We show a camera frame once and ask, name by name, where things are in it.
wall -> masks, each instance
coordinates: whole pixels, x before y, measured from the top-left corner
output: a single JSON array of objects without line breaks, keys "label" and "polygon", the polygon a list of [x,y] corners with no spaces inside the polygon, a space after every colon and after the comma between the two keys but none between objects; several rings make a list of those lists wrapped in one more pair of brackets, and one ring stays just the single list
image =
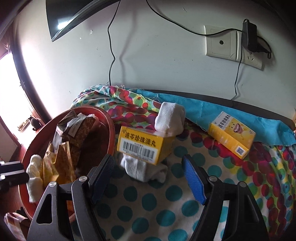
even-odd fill
[{"label": "wall", "polygon": [[[296,45],[283,23],[248,0],[149,0],[167,17],[203,33],[204,25],[242,28],[248,18],[273,50],[263,71],[241,65],[238,101],[292,118],[296,107]],[[83,89],[108,82],[113,60],[107,26],[117,4],[51,42],[45,0],[33,0],[14,28],[32,82],[52,117]],[[205,37],[161,19],[145,0],[123,0],[110,27],[116,61],[113,85],[198,93],[231,99],[238,62],[205,56]]]},{"label": "wall", "polygon": [[4,161],[9,161],[16,148],[16,144],[0,124],[0,157]]}]

black power adapter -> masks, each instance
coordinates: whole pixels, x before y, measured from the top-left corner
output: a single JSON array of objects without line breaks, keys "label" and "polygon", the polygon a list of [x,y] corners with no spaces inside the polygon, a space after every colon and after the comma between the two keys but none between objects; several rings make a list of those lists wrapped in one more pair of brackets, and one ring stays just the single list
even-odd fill
[{"label": "black power adapter", "polygon": [[258,43],[257,26],[245,19],[242,24],[242,45],[250,52],[267,53],[267,58],[271,58],[271,52]]}]

turquoise cloth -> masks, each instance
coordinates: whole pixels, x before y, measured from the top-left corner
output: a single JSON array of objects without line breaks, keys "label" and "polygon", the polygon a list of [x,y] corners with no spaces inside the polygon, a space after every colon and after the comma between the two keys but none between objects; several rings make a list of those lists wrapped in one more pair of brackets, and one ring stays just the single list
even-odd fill
[{"label": "turquoise cloth", "polygon": [[283,146],[291,146],[296,143],[294,132],[280,120],[269,120],[218,104],[176,95],[153,93],[139,89],[132,91],[160,103],[172,102],[184,106],[186,118],[198,124],[204,130],[208,130],[209,124],[221,111],[224,111],[255,131],[255,141],[267,145]]}]

colorful tablecloth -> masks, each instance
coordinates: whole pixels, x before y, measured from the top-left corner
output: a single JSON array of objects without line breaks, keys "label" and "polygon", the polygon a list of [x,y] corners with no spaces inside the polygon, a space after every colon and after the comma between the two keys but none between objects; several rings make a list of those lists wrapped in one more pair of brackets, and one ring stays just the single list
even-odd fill
[{"label": "colorful tablecloth", "polygon": [[[154,130],[160,104],[114,86],[93,86],[83,91],[72,107],[92,105],[106,110],[118,134],[121,125]],[[244,160],[213,140],[196,124],[186,121],[174,150],[163,163],[168,166],[164,184],[141,183],[115,166],[110,184],[95,207],[97,220],[110,240],[189,240],[203,206],[194,200],[181,167],[190,154],[209,175],[226,183],[245,181],[261,210],[270,238],[276,240],[293,216],[296,186],[296,145],[267,146],[255,142]],[[215,240],[221,240],[228,211],[224,202]],[[72,228],[79,239],[77,224]]]}]

silver bolt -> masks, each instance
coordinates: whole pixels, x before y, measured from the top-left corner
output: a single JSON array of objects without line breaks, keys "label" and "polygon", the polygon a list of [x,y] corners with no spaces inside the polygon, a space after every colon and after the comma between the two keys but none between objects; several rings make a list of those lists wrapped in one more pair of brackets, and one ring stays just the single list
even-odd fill
[{"label": "silver bolt", "polygon": [[247,186],[247,184],[245,182],[240,182],[239,185],[242,187],[242,188],[245,188]]},{"label": "silver bolt", "polygon": [[86,176],[81,176],[81,177],[79,178],[79,181],[80,181],[80,182],[84,182],[85,180],[87,180],[87,177],[86,177]]},{"label": "silver bolt", "polygon": [[52,188],[52,187],[54,187],[56,184],[57,184],[56,182],[50,182],[50,183],[49,183],[49,186]]},{"label": "silver bolt", "polygon": [[215,176],[210,176],[210,177],[209,177],[209,180],[210,180],[211,182],[215,182],[215,181],[217,181],[217,177],[215,177]]}]

